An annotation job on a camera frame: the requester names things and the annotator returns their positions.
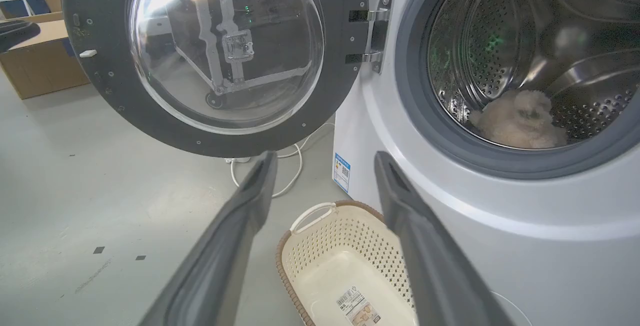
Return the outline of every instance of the barcode label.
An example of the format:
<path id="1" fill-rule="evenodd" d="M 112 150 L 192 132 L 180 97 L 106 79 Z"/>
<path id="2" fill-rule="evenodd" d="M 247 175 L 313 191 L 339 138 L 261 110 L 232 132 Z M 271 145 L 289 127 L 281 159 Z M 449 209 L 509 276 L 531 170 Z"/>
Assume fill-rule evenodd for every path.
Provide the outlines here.
<path id="1" fill-rule="evenodd" d="M 337 301 L 338 306 L 342 306 L 344 303 L 347 302 L 347 300 L 352 298 L 352 296 L 354 296 L 354 293 L 351 290 L 348 290 L 347 292 L 345 292 L 344 295 L 340 299 L 338 299 Z"/>
<path id="2" fill-rule="evenodd" d="M 335 303 L 352 326 L 375 326 L 381 319 L 356 287 L 348 289 Z"/>

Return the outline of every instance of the metal hinge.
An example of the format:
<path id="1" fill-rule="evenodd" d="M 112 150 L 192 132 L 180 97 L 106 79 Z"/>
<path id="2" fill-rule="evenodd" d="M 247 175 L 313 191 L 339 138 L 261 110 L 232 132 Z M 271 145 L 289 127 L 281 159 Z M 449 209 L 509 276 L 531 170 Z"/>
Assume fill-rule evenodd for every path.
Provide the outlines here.
<path id="1" fill-rule="evenodd" d="M 382 72 L 382 59 L 385 55 L 386 36 L 389 30 L 393 0 L 379 0 L 377 5 L 377 10 L 354 10 L 350 14 L 350 21 L 372 21 L 373 28 L 371 29 L 370 51 L 360 55 L 349 55 L 349 59 L 352 62 L 370 62 L 373 71 L 380 74 Z"/>

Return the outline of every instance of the open door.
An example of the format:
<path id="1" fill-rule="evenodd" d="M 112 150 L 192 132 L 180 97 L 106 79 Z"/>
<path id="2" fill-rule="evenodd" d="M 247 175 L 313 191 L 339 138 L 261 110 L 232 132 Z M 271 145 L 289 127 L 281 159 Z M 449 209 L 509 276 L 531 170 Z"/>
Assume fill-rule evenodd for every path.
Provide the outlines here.
<path id="1" fill-rule="evenodd" d="M 281 149 L 360 70 L 368 0 L 62 0 L 91 82 L 128 122 L 213 157 Z"/>

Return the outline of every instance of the laundry basket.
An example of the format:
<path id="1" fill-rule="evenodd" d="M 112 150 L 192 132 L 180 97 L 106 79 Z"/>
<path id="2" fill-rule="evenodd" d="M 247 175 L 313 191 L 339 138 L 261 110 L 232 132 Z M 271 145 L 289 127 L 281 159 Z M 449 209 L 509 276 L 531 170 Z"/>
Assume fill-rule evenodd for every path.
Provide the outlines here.
<path id="1" fill-rule="evenodd" d="M 400 240 L 367 205 L 304 212 L 282 237 L 276 266 L 306 326 L 418 324 Z"/>

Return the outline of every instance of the sticker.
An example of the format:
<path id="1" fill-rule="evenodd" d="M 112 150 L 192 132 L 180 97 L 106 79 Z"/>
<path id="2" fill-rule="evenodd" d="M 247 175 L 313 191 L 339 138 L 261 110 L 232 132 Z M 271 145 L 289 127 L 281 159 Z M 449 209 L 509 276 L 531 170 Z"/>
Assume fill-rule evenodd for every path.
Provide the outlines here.
<path id="1" fill-rule="evenodd" d="M 340 185 L 345 192 L 349 192 L 349 175 L 352 173 L 352 166 L 341 158 L 338 153 L 335 155 L 333 180 Z"/>
<path id="2" fill-rule="evenodd" d="M 356 287 L 347 290 L 335 303 L 353 326 L 374 326 L 380 322 L 380 315 Z"/>

